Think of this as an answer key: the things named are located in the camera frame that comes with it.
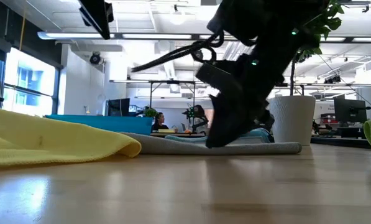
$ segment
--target yellow cloth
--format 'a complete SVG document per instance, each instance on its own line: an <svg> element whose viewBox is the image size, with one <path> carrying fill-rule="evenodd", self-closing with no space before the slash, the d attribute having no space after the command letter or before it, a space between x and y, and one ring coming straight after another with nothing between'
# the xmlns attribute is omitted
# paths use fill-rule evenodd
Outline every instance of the yellow cloth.
<svg viewBox="0 0 371 224"><path fill-rule="evenodd" d="M115 153L134 157L141 144L129 136L0 110L0 166L87 162Z"/></svg>

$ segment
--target security camera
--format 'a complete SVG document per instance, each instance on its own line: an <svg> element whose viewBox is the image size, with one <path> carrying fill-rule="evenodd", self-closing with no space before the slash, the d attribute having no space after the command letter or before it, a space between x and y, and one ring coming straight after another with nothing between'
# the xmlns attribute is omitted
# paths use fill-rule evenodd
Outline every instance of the security camera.
<svg viewBox="0 0 371 224"><path fill-rule="evenodd" d="M101 56L100 55L100 52L93 52L93 55L90 57L90 63L92 65L99 65L102 60L101 60Z"/></svg>

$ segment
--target green led light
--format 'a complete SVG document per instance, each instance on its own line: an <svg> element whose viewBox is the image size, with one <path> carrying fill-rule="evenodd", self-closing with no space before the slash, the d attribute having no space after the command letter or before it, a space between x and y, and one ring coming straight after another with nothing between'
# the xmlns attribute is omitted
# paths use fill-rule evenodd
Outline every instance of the green led light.
<svg viewBox="0 0 371 224"><path fill-rule="evenodd" d="M296 35L298 33L298 29L294 28L292 31L291 31L291 34L292 35Z"/></svg>
<svg viewBox="0 0 371 224"><path fill-rule="evenodd" d="M253 61L252 61L252 65L257 65L259 63L259 61L257 60L257 59L254 59Z"/></svg>

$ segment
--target fluorescent light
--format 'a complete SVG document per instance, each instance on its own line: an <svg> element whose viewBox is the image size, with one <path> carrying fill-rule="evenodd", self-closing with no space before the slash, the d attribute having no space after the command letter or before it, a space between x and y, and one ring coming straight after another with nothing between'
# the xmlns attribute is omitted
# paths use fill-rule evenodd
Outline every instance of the fluorescent light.
<svg viewBox="0 0 371 224"><path fill-rule="evenodd" d="M149 83L148 80L110 80L115 83Z"/></svg>
<svg viewBox="0 0 371 224"><path fill-rule="evenodd" d="M345 37L328 37L325 40L324 37L321 37L322 42L343 42L345 39Z"/></svg>
<svg viewBox="0 0 371 224"><path fill-rule="evenodd" d="M149 100L151 97L149 96L135 96L135 99L145 99ZM192 100L193 97L174 97L174 96L153 96L152 99L155 100ZM196 100L210 100L209 97L195 97Z"/></svg>
<svg viewBox="0 0 371 224"><path fill-rule="evenodd" d="M233 35L225 35L224 40L237 40Z"/></svg>
<svg viewBox="0 0 371 224"><path fill-rule="evenodd" d="M161 1L161 0L105 0L106 3L129 3L129 4L187 4L188 1Z"/></svg>
<svg viewBox="0 0 371 224"><path fill-rule="evenodd" d="M356 37L352 41L355 41L355 42L371 42L371 37Z"/></svg>
<svg viewBox="0 0 371 224"><path fill-rule="evenodd" d="M37 35L43 40L59 40L59 39L102 39L97 33L48 33L38 32Z"/></svg>
<svg viewBox="0 0 371 224"><path fill-rule="evenodd" d="M199 38L200 39L203 39L203 40L207 40L211 37L211 35L200 35Z"/></svg>
<svg viewBox="0 0 371 224"><path fill-rule="evenodd" d="M125 39L191 39L189 34L123 34Z"/></svg>

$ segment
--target gray towel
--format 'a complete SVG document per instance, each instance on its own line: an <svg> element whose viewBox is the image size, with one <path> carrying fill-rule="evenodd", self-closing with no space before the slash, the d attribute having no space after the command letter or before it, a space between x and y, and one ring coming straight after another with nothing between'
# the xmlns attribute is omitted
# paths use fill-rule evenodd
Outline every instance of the gray towel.
<svg viewBox="0 0 371 224"><path fill-rule="evenodd" d="M297 142L270 143L270 144L235 144L225 147L208 149L205 146L189 144L139 135L134 133L123 133L141 143L141 154L163 154L163 155L269 155L269 154L297 154L302 150L301 144Z"/></svg>

